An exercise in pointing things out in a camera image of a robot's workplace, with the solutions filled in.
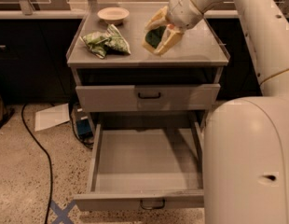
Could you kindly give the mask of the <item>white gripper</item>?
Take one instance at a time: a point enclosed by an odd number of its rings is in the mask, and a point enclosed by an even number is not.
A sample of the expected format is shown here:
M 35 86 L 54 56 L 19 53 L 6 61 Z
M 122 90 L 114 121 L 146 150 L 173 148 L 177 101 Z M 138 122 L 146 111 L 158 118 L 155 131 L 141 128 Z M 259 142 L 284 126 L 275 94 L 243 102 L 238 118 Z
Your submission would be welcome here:
M 188 30 L 195 27 L 201 20 L 202 13 L 191 0 L 169 0 L 168 7 L 159 9 L 144 29 L 151 31 L 170 23 L 180 30 Z M 163 55 L 179 43 L 184 33 L 178 29 L 167 27 L 153 53 Z

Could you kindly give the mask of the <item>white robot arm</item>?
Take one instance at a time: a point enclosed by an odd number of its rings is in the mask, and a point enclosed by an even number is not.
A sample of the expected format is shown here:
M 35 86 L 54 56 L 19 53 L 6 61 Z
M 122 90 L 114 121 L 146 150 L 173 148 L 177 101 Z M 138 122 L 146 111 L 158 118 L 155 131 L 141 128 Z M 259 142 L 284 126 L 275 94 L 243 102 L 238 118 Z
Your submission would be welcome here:
M 182 33 L 223 0 L 169 0 L 146 25 Z M 289 224 L 289 22 L 274 0 L 233 0 L 259 97 L 218 106 L 204 131 L 205 224 Z

